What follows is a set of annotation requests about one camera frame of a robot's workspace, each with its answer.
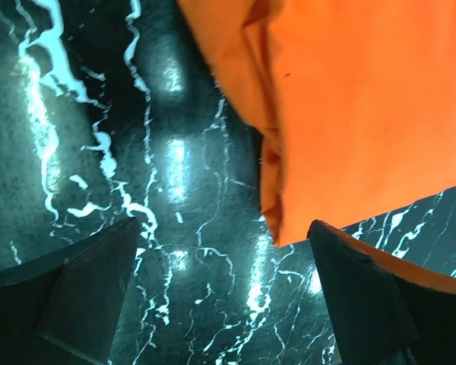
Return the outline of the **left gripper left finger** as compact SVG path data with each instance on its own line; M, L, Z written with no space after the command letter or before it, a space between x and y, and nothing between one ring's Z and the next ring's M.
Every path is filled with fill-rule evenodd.
M0 364L105 364L128 288L134 217L0 271Z

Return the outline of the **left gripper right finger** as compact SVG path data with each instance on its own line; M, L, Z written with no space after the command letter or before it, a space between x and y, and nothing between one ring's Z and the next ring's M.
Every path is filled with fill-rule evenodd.
M456 364L456 278L324 221L308 239L344 364Z

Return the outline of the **orange t shirt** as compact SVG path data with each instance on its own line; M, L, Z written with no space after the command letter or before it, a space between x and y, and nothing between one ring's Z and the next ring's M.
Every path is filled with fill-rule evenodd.
M456 1L181 1L263 137L274 245L456 186Z

